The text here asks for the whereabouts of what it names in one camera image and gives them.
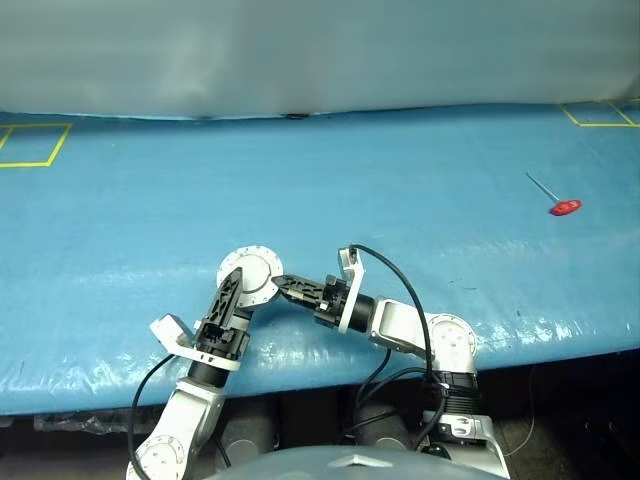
dark floor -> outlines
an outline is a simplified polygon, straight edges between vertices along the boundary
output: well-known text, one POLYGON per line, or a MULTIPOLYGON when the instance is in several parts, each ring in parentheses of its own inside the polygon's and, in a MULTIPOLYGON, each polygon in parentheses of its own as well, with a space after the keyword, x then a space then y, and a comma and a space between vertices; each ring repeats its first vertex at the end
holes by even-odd
MULTIPOLYGON (((531 367, 483 372, 485 409, 495 421, 503 451, 516 448, 531 425, 527 444, 507 458, 511 476, 527 479, 640 478, 640 352, 591 357, 531 367)), ((416 383, 395 384, 383 393, 406 402, 416 383)), ((289 392, 274 398, 280 417, 280 447, 334 441, 351 389, 289 392)), ((157 411, 148 410, 147 419, 157 411)), ((109 417, 110 420, 121 419, 109 417)), ((32 418, 0 429, 0 478, 5 480, 124 478, 126 440, 121 433, 36 432, 32 418)), ((212 473, 213 445, 200 456, 196 478, 212 473)))

white backdrop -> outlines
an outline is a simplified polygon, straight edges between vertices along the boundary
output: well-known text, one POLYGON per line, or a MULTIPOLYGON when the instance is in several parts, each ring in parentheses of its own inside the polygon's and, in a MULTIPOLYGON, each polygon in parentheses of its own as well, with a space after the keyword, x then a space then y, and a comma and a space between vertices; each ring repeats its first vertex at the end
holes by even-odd
POLYGON ((638 94, 640 0, 21 0, 0 110, 233 116, 638 94))

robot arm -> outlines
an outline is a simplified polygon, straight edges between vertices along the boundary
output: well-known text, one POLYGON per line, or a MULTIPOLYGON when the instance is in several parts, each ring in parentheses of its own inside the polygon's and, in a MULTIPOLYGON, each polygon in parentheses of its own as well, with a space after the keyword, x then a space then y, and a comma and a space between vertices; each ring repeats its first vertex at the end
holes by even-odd
MULTIPOLYGON (((295 275, 273 278, 284 298, 314 311, 319 323, 362 332, 387 348, 425 356, 422 324, 415 307, 397 300, 373 299, 359 292, 364 267, 357 249, 341 249, 338 255, 343 279, 328 276, 324 284, 295 275)), ((433 370, 446 394, 444 411, 431 437, 447 444, 452 461, 509 478, 493 422, 481 415, 473 357, 476 337, 472 328, 451 314, 425 313, 433 370)), ((424 412, 428 422, 435 412, 424 412)))
MULTIPOLYGON (((195 337, 171 315, 152 323, 151 330, 167 351, 190 359, 192 364, 188 376, 177 382, 156 428, 137 450, 140 467, 148 477, 191 477, 193 460, 211 436, 224 404, 228 374, 240 367, 252 311, 278 292, 313 310, 321 324, 341 333, 351 328, 385 347, 425 356, 417 310, 396 300, 360 293, 364 267, 357 249, 340 250, 339 260, 344 278, 328 276, 325 283, 317 283, 283 275, 280 260, 265 247, 236 250, 222 262, 216 298, 208 314, 197 322, 195 337)), ((426 318, 433 369, 448 392, 444 411, 430 436, 448 442, 452 461, 509 478, 491 419, 478 412, 473 330, 454 315, 426 314, 426 318)), ((425 421, 434 414, 424 412, 425 421)), ((130 463, 127 479, 144 480, 144 476, 130 463)))
POLYGON ((139 465, 129 463, 128 480, 191 478, 194 459, 211 437, 224 405, 229 372, 240 368, 252 311, 277 293, 269 282, 273 273, 282 273, 282 265, 270 250, 250 247, 233 252, 221 266, 216 297, 196 322, 195 336, 172 315, 151 324, 169 353, 192 363, 187 377, 178 380, 155 429, 138 447, 139 465))

